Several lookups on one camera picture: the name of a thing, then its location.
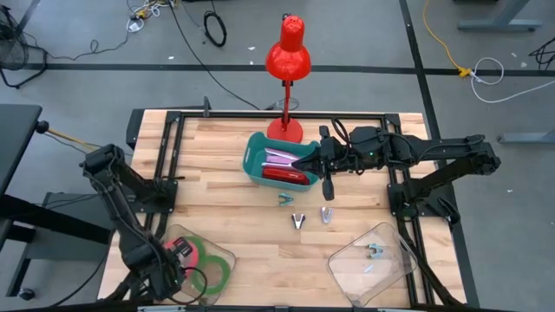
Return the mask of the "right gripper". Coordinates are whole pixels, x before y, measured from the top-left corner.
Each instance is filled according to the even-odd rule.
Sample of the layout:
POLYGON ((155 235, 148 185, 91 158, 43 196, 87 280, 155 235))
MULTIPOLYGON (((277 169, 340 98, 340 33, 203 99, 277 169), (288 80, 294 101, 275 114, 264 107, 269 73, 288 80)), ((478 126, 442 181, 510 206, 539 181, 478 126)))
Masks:
POLYGON ((346 129, 342 125, 334 125, 333 127, 336 134, 343 140, 343 144, 336 137, 330 135, 327 126, 320 126, 320 149, 315 149, 309 155, 292 163, 295 169, 317 175, 323 180, 323 196, 326 201, 335 198, 331 176, 345 161, 349 151, 349 137, 346 129))

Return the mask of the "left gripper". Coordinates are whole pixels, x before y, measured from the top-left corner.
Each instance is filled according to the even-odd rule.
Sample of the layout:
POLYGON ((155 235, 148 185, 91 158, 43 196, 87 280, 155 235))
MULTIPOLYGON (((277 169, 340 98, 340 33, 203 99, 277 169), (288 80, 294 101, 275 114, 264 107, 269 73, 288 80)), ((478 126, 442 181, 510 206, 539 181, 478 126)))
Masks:
POLYGON ((194 259, 194 247, 187 245, 183 237, 172 242, 171 249, 150 252, 145 268, 150 294, 154 299, 167 299, 181 290, 185 281, 181 261, 194 259))

